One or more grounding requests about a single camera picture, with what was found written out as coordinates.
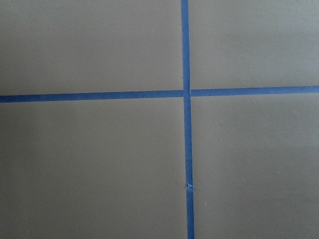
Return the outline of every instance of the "gray surface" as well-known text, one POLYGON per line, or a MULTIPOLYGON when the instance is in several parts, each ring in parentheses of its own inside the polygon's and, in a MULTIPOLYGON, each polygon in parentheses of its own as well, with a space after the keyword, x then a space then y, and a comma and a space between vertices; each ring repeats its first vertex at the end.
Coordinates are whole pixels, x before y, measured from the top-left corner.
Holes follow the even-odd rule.
POLYGON ((186 238, 182 104, 0 104, 0 238, 186 238))
POLYGON ((0 95, 182 89, 179 0, 3 0, 0 95))
POLYGON ((319 84, 319 0, 191 0, 191 87, 319 84))
POLYGON ((196 238, 319 238, 319 95, 192 107, 196 238))

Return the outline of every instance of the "vertical blue line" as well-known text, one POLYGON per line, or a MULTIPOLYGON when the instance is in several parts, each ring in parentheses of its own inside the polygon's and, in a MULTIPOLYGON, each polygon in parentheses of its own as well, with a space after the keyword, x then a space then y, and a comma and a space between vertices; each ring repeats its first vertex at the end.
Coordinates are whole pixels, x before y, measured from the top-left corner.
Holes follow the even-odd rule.
POLYGON ((191 105, 190 105, 190 64, 189 64, 189 26, 188 0, 181 0, 182 53, 183 53, 183 93, 184 93, 184 135, 186 166, 186 208, 187 238, 194 239, 194 199, 193 199, 193 162, 191 142, 191 105))

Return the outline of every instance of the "blue line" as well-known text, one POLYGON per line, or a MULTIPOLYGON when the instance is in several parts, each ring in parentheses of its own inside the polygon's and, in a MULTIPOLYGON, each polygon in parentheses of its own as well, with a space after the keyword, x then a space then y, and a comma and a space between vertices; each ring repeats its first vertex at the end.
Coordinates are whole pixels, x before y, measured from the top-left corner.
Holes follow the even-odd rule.
POLYGON ((288 86, 288 87, 190 90, 190 95, 192 97, 275 95, 275 94, 301 94, 301 93, 319 93, 319 86, 288 86))
POLYGON ((182 90, 0 96, 0 103, 183 97, 182 90))
POLYGON ((191 142, 191 104, 190 104, 190 63, 189 63, 189 26, 188 0, 181 0, 182 52, 183 52, 183 91, 184 91, 184 135, 186 167, 186 208, 187 238, 194 239, 194 197, 193 197, 193 160, 191 142))

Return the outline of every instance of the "blue tape strip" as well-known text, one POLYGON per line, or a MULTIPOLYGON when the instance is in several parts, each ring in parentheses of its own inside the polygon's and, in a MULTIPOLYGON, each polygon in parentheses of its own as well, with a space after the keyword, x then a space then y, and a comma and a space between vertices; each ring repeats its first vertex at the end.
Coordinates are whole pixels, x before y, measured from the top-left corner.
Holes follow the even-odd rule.
POLYGON ((194 198, 193 198, 193 161, 191 142, 191 104, 190 104, 190 63, 189 63, 189 26, 188 0, 181 0, 182 52, 183 52, 183 92, 184 92, 184 135, 186 165, 186 208, 187 238, 194 239, 194 198))
POLYGON ((319 86, 288 86, 288 87, 190 90, 190 95, 192 97, 275 95, 275 94, 301 94, 301 93, 319 93, 319 86))
POLYGON ((0 96, 0 103, 183 97, 182 90, 0 96))

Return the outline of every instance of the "horizontal blue line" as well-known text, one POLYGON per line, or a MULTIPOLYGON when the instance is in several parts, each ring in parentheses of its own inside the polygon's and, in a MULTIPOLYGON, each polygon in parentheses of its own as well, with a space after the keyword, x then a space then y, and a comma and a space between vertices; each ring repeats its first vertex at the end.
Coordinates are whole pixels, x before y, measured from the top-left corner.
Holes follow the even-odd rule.
POLYGON ((190 90, 190 96, 192 97, 275 95, 275 94, 301 94, 301 93, 319 93, 319 86, 288 86, 288 87, 190 90))
POLYGON ((183 97, 183 90, 0 96, 0 103, 183 97))

